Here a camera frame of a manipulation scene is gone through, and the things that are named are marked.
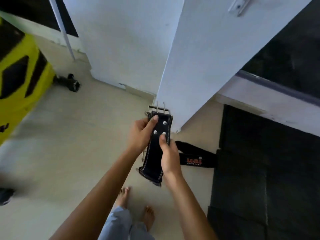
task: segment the black strap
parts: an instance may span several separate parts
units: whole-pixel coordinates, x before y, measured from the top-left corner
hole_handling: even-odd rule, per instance
[[[186,142],[176,141],[180,155],[180,164],[202,168],[215,168],[217,166],[217,155],[198,148]]]
[[[146,150],[146,157],[143,166],[139,168],[139,173],[155,185],[161,187],[163,172],[161,167],[162,150],[159,145],[159,137],[162,133],[165,133],[166,141],[169,145],[173,116],[155,111],[146,112],[146,115],[149,120],[153,116],[158,115],[159,120],[151,133],[151,138]]]

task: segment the light blue pants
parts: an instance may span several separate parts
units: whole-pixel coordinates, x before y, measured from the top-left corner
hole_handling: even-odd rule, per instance
[[[132,225],[130,211],[118,206],[110,212],[98,240],[128,240],[129,236],[130,240],[154,240],[143,222]]]

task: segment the floor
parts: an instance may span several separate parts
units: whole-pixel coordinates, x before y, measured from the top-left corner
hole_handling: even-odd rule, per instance
[[[73,62],[65,47],[42,38],[37,42],[56,72],[74,73],[82,87],[73,93],[53,85],[1,146],[0,168],[23,191],[0,207],[2,239],[48,239],[125,149],[130,124],[144,117],[151,103],[93,79],[84,54],[76,53]],[[222,110],[222,104],[208,101],[174,138],[215,152]],[[134,220],[151,204],[155,239],[183,239],[168,190],[141,177],[136,171],[141,165],[138,159],[125,183],[132,186],[129,209]],[[207,213],[214,170],[182,170]]]

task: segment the bare foot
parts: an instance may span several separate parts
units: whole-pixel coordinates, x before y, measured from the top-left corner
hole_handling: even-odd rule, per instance
[[[115,200],[116,206],[121,206],[124,209],[127,208],[128,199],[129,199],[129,191],[130,191],[130,187],[122,188],[120,190],[118,198]]]
[[[146,230],[150,231],[155,221],[155,214],[151,206],[146,206],[140,220],[146,225]]]

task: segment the white wall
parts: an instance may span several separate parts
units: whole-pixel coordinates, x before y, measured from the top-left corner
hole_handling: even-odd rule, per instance
[[[224,103],[254,112],[262,117],[301,131],[320,136],[320,107],[256,84],[238,76],[232,77],[218,92]]]
[[[93,76],[156,94],[184,0],[63,0]]]
[[[233,0],[185,0],[157,94],[174,116],[190,117],[311,0],[252,0],[241,17]]]

